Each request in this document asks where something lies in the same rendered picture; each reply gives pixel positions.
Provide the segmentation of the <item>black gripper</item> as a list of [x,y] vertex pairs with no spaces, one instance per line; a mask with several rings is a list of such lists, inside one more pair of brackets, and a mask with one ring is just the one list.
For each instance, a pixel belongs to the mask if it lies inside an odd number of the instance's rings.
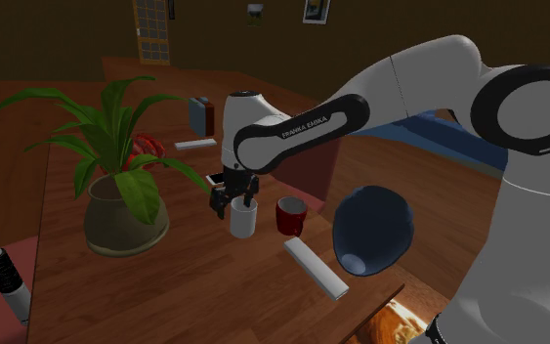
[[213,188],[210,192],[209,206],[217,213],[219,219],[225,219],[226,206],[230,197],[244,194],[243,204],[249,208],[255,194],[259,192],[259,178],[247,170],[223,168],[224,185]]

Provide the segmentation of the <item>white cup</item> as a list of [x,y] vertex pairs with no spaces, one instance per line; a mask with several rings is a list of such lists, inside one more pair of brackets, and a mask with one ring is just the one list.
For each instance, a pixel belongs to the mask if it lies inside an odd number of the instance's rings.
[[249,206],[244,204],[244,197],[238,196],[231,202],[230,232],[237,238],[249,238],[254,234],[258,203],[250,200]]

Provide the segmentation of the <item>red mug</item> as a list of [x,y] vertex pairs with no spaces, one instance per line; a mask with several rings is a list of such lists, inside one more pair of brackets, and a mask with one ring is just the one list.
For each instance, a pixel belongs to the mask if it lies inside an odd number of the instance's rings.
[[299,237],[304,229],[308,206],[299,197],[285,196],[275,206],[277,229],[286,236]]

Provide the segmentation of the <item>small white flat bar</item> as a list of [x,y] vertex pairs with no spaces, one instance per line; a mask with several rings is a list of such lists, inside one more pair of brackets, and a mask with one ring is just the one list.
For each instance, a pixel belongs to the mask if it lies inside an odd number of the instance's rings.
[[197,149],[197,148],[213,147],[216,145],[217,145],[217,142],[214,139],[209,138],[209,139],[178,142],[175,144],[175,148],[178,151],[183,151],[183,150],[191,150],[191,149]]

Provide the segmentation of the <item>red round object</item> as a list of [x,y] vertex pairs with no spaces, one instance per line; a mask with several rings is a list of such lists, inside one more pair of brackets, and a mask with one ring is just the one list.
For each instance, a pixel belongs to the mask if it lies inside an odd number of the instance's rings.
[[166,156],[166,149],[149,134],[140,133],[129,137],[126,134],[103,134],[94,147],[98,168],[108,174],[110,171],[125,172],[131,162],[142,154],[157,158]]

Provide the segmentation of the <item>wooden table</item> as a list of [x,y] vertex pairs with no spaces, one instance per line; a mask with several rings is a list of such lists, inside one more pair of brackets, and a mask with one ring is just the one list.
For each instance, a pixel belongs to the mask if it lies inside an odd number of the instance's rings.
[[345,276],[330,299],[284,249],[275,202],[289,188],[260,181],[255,234],[229,222],[183,174],[154,172],[171,225],[126,258],[91,251],[73,194],[78,155],[49,150],[27,344],[342,344],[403,287],[389,272]]

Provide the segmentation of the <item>long white remote control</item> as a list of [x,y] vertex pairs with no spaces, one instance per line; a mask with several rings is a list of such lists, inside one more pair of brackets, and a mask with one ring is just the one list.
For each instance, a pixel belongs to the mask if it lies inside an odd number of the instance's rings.
[[285,241],[283,247],[330,299],[336,301],[349,291],[350,287],[300,238]]

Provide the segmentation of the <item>green plant in olive pot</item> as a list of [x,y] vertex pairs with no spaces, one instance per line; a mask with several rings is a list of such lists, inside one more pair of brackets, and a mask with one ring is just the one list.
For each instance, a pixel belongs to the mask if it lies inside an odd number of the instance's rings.
[[87,246],[107,257],[128,257],[158,243],[170,225],[168,212],[147,164],[173,168],[205,192],[209,188],[192,168],[160,152],[133,155],[133,130],[153,104],[173,100],[173,95],[144,98],[136,108],[122,101],[127,87],[135,81],[153,81],[153,76],[137,76],[112,81],[101,92],[101,109],[81,106],[56,88],[26,88],[0,103],[0,109],[26,99],[55,99],[58,106],[76,120],[53,132],[45,142],[81,155],[76,164],[74,196],[90,197],[84,215]]

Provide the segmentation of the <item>dark blue bowl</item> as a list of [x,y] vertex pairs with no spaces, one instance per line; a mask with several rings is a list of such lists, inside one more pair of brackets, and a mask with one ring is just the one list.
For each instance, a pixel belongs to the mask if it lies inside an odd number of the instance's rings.
[[334,214],[333,249],[338,263],[357,277],[377,275],[412,244],[413,212],[398,193],[363,186],[345,196]]

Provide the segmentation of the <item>wooden lattice door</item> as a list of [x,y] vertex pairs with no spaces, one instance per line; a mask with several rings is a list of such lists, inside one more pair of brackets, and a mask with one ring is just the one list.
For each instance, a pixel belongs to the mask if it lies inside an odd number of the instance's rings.
[[132,0],[142,65],[169,65],[167,0]]

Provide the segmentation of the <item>orange patterned robot stand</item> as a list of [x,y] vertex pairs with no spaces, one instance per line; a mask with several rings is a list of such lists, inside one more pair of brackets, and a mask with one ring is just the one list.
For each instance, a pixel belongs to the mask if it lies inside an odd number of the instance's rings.
[[427,324],[397,300],[391,300],[345,344],[408,344]]

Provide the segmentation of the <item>black and white cylinder tool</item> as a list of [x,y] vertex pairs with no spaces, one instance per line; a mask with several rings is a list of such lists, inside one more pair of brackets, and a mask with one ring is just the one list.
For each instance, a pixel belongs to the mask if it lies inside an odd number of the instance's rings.
[[28,326],[31,293],[8,252],[0,247],[0,293],[18,321]]

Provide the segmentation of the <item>white-framed wall picture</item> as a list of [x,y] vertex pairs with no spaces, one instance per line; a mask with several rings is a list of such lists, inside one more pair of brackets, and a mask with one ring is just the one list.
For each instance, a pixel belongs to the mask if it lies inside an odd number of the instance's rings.
[[303,23],[326,24],[331,0],[306,0]]

